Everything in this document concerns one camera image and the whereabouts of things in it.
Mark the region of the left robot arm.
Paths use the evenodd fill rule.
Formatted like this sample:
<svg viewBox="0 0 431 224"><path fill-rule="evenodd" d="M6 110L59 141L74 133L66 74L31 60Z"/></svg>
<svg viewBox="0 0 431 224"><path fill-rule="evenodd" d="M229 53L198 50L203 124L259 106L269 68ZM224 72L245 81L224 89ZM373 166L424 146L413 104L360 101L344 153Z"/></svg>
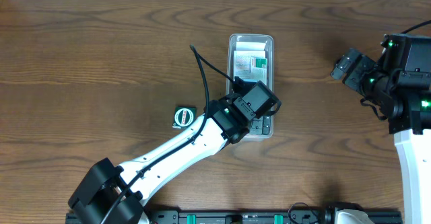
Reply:
<svg viewBox="0 0 431 224"><path fill-rule="evenodd" d="M262 82L235 79L234 91L207 101L204 113L183 132L153 151L118 166L95 163L68 205L82 223L149 223L144 207L161 187L188 167L241 141L252 122L272 116L278 97Z"/></svg>

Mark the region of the green square box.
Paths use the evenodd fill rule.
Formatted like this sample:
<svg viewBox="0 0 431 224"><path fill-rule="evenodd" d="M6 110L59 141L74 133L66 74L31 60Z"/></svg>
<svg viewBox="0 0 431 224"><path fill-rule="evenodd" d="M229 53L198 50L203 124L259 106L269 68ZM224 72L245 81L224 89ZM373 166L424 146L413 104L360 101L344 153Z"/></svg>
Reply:
<svg viewBox="0 0 431 224"><path fill-rule="evenodd" d="M177 106L175 108L173 128L187 128L196 119L196 107Z"/></svg>

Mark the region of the clear plastic container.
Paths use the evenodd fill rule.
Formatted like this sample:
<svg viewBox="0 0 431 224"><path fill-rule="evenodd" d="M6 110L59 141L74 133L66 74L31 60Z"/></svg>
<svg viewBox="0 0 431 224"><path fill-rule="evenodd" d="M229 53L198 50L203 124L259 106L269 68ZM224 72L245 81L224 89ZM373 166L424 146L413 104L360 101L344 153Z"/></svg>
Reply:
<svg viewBox="0 0 431 224"><path fill-rule="evenodd" d="M273 38L269 35L263 34L233 34L230 37L230 45L228 52L228 70L227 75L230 78L234 76L234 51L235 50L249 50L249 51L265 51L267 63L267 83L265 85L273 90ZM257 82L245 81L246 88L252 88ZM244 141L263 141L268 139L273 134L273 117L271 117L271 133L269 136L257 136L247 134Z"/></svg>

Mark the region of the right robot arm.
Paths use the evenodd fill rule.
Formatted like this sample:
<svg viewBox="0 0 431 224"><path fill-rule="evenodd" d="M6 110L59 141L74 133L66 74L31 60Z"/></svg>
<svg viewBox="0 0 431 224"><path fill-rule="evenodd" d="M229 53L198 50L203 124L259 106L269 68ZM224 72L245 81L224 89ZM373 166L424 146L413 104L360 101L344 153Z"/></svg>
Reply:
<svg viewBox="0 0 431 224"><path fill-rule="evenodd" d="M350 48L332 78L389 124L401 166L406 223L430 222L430 37L387 34L377 61Z"/></svg>

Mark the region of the blue medicine box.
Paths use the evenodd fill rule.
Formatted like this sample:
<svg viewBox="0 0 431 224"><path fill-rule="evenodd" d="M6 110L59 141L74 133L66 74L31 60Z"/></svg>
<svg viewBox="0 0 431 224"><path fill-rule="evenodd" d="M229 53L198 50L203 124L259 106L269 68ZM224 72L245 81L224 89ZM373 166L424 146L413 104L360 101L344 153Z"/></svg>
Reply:
<svg viewBox="0 0 431 224"><path fill-rule="evenodd" d="M234 51L234 76L240 77L245 81L253 81L251 79L251 58L266 58L265 51L249 51L235 50Z"/></svg>

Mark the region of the white green medicine box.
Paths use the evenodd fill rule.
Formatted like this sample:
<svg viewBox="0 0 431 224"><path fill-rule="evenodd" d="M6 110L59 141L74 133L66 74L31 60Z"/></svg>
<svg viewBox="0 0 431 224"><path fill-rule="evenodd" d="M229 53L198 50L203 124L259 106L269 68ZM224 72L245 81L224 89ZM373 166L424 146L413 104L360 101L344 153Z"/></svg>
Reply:
<svg viewBox="0 0 431 224"><path fill-rule="evenodd" d="M267 83L267 59L251 58L251 79Z"/></svg>

